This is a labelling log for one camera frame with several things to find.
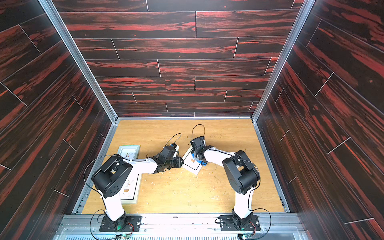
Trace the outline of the blue microfiber cloth black trim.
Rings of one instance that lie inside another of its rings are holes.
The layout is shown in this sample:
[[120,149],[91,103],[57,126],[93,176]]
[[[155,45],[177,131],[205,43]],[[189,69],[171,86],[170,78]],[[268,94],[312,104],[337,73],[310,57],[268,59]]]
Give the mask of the blue microfiber cloth black trim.
[[202,159],[202,160],[197,159],[197,162],[198,162],[200,165],[202,165],[202,166],[206,166],[206,165],[208,164],[208,162],[206,161],[206,159]]

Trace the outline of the white picture frame deer print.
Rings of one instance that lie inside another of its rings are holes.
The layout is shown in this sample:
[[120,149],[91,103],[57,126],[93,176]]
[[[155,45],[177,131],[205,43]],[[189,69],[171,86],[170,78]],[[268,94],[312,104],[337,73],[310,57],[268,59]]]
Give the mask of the white picture frame deer print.
[[184,163],[182,168],[197,176],[203,166],[194,159],[192,150],[193,148],[190,146],[186,153],[183,155],[182,159],[184,160]]

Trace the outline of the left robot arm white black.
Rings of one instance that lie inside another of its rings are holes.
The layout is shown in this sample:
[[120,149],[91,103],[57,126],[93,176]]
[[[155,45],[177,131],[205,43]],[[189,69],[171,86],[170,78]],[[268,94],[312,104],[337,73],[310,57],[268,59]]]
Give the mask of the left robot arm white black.
[[129,176],[136,174],[157,174],[172,168],[181,168],[184,160],[179,156],[179,147],[171,144],[153,157],[125,159],[119,154],[112,155],[92,175],[97,191],[102,195],[106,207],[106,219],[120,230],[125,225],[126,213],[120,192]]

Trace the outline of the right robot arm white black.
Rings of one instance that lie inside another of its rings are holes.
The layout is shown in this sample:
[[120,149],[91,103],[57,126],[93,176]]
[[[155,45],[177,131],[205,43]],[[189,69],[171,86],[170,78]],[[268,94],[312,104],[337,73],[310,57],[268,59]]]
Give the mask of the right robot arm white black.
[[251,197],[261,180],[258,169],[242,150],[235,153],[219,150],[206,145],[203,136],[191,140],[190,143],[192,155],[201,165],[214,163],[224,168],[229,183],[236,193],[232,222],[236,229],[245,229],[253,217]]

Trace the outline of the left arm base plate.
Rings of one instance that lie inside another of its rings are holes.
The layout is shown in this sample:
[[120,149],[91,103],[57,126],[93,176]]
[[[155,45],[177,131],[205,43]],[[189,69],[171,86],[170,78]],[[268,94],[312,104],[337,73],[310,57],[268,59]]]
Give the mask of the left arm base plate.
[[102,233],[112,232],[138,232],[141,227],[142,216],[123,215],[116,221],[112,221],[108,216],[104,216],[99,231]]

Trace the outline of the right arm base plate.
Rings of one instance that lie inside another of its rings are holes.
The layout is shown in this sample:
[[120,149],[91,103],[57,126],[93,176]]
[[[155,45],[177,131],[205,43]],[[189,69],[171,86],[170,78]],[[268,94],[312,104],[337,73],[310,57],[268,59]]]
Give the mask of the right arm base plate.
[[222,232],[261,231],[259,219],[253,214],[244,219],[240,219],[237,215],[221,215],[217,224],[220,225]]

